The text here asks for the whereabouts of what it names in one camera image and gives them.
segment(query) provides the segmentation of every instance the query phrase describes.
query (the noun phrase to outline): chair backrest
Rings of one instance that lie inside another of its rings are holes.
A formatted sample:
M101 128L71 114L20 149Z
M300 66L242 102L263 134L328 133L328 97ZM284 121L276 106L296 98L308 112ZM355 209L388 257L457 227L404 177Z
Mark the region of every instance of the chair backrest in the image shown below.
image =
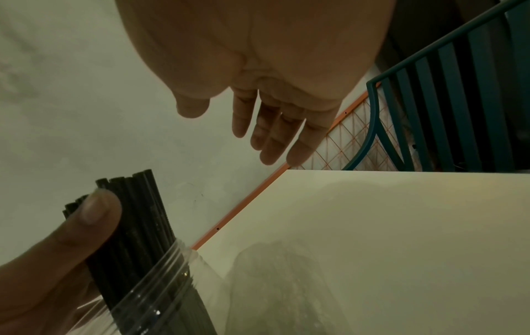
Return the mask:
M378 83L402 158L379 120ZM502 2L367 88L369 133L345 169L355 168L377 136L398 170L414 171L404 111L423 171L514 171L518 157L530 162L530 0Z

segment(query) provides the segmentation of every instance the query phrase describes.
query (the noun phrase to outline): transparent plastic wrapper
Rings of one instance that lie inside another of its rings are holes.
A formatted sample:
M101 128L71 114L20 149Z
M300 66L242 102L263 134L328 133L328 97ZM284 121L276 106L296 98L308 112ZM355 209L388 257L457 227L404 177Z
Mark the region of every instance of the transparent plastic wrapper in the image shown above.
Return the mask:
M242 251L231 273L226 335L349 335L352 330L301 243L260 243Z
M226 283L177 241L111 311L100 300L69 335L222 335L229 305Z

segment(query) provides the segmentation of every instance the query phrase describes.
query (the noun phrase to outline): person's right hand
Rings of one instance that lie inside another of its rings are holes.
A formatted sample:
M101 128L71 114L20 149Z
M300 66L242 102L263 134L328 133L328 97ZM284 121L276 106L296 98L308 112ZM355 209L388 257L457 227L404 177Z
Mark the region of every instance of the person's right hand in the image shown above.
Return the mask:
M273 164L304 120L287 163L316 150L342 99L373 64L395 0L116 0L145 63L186 118L234 91L232 130L243 137L257 94L251 145Z

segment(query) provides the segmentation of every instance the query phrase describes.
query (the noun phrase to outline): hand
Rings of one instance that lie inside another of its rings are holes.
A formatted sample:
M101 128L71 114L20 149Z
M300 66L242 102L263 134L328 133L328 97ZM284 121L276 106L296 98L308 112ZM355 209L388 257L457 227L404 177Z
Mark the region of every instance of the hand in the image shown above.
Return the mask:
M259 94L251 145L273 164L306 161L344 97L373 64L395 0L116 0L136 50L169 87L177 110L201 116L234 92L232 131L243 137Z
M109 238L118 198L97 190L43 241L0 267L0 334L66 334L99 292L84 260Z

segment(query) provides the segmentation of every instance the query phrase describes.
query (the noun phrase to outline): white table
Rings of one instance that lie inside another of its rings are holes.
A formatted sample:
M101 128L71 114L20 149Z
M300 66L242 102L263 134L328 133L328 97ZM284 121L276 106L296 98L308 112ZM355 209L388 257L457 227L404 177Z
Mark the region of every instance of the white table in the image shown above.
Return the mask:
M530 334L530 176L287 171L199 253L303 241L355 334Z

